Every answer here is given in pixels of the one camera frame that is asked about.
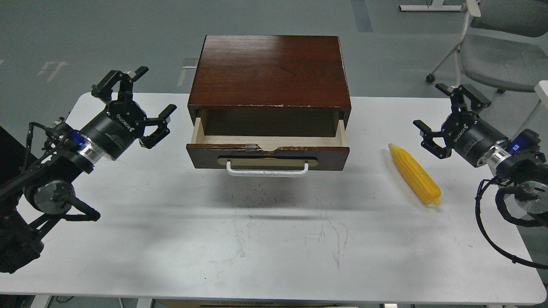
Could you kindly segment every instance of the white metal handle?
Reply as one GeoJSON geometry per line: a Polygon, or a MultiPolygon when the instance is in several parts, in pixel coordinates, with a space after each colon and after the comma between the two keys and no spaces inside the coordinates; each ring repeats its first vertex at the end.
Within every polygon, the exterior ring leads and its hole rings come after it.
{"type": "Polygon", "coordinates": [[[267,178],[300,178],[308,172],[308,163],[303,170],[234,170],[230,167],[230,161],[226,162],[226,170],[232,176],[264,176],[267,178]]]}

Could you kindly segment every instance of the dark wood surface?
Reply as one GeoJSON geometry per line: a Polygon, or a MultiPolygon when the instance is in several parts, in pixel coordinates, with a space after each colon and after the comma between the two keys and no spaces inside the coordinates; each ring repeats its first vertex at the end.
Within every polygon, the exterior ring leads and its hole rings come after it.
{"type": "Polygon", "coordinates": [[[336,36],[212,36],[205,38],[189,98],[200,109],[244,106],[331,108],[350,114],[336,36]]]}
{"type": "Polygon", "coordinates": [[[341,171],[350,152],[348,147],[281,147],[275,151],[248,151],[243,144],[187,144],[186,150],[195,168],[225,169],[219,157],[308,158],[318,160],[310,170],[341,171]]]}

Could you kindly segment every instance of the yellow toy corn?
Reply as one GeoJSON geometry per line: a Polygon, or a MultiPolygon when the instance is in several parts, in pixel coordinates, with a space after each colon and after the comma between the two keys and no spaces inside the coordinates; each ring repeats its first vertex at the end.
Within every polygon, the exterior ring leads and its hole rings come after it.
{"type": "Polygon", "coordinates": [[[388,144],[388,148],[399,172],[416,195],[419,196],[419,199],[424,204],[433,203],[438,206],[442,192],[428,173],[406,150],[392,143],[388,144]]]}

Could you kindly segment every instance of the chair leg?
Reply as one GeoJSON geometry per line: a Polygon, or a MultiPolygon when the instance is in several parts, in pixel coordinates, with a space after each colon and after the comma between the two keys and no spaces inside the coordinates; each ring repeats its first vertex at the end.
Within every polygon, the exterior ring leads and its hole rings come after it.
{"type": "Polygon", "coordinates": [[[456,81],[455,86],[453,88],[457,88],[461,85],[461,78],[463,75],[463,72],[460,70],[460,55],[459,50],[455,50],[455,73],[456,73],[456,81]]]}
{"type": "Polygon", "coordinates": [[[448,51],[445,56],[443,56],[443,58],[436,64],[436,66],[434,67],[434,69],[432,70],[432,72],[430,72],[431,75],[433,75],[440,66],[442,66],[442,64],[447,60],[447,58],[457,49],[459,48],[460,46],[460,43],[459,42],[457,45],[455,45],[455,47],[451,48],[450,51],[448,51]]]}

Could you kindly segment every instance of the white table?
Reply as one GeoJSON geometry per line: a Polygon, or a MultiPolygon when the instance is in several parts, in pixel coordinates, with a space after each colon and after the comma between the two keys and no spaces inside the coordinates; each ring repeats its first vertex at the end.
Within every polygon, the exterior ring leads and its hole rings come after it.
{"type": "MultiPolygon", "coordinates": [[[[167,104],[172,133],[154,149],[135,142],[75,182],[99,210],[94,222],[61,222],[42,256],[0,276],[0,293],[184,299],[292,299],[369,303],[520,304],[545,300],[534,269],[512,264],[481,236],[473,198],[490,178],[456,153],[420,147],[422,119],[439,128],[447,99],[352,98],[343,172],[304,178],[235,178],[194,169],[185,145],[186,94],[135,94],[155,116],[167,104]],[[407,149],[442,190],[426,207],[392,163],[407,149]]],[[[68,118],[81,128],[103,104],[84,94],[68,118]]],[[[515,226],[484,197],[492,239],[528,258],[515,226]]],[[[38,213],[21,201],[25,217],[38,213]]]]}

